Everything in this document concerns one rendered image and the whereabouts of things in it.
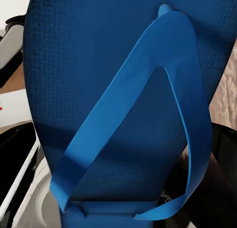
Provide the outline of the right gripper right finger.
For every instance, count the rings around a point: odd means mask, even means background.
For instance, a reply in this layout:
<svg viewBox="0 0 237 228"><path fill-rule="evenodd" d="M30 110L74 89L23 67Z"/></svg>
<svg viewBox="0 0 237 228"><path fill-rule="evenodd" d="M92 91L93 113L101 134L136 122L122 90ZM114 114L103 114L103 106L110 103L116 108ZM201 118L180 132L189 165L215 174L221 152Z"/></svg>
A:
<svg viewBox="0 0 237 228"><path fill-rule="evenodd" d="M237 131L212 124L211 152L237 195Z"/></svg>

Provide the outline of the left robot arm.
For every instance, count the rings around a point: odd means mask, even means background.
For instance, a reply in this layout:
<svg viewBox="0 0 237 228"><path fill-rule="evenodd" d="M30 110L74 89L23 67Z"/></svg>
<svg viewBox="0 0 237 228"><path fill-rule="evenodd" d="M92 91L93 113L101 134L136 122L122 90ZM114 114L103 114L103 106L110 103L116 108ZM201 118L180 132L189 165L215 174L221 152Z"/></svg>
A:
<svg viewBox="0 0 237 228"><path fill-rule="evenodd" d="M23 62L22 43L26 15L6 20L4 37L0 37L0 89Z"/></svg>

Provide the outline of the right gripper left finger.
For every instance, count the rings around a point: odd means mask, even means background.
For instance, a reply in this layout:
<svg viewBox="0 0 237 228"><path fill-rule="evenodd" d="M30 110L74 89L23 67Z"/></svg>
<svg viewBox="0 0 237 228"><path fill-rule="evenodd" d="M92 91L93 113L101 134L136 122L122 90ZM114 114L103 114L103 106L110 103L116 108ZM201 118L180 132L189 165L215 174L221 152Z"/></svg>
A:
<svg viewBox="0 0 237 228"><path fill-rule="evenodd" d="M32 122L0 134L0 207L36 142Z"/></svg>

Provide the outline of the sandal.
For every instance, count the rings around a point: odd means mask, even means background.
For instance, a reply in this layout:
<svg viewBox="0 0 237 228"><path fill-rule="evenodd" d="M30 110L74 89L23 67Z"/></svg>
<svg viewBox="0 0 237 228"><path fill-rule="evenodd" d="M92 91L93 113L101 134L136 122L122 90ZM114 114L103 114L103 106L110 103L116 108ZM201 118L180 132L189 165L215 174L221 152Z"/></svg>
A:
<svg viewBox="0 0 237 228"><path fill-rule="evenodd" d="M153 228L201 183L237 0L30 0L29 108L61 228ZM158 206L188 146L185 194Z"/></svg>

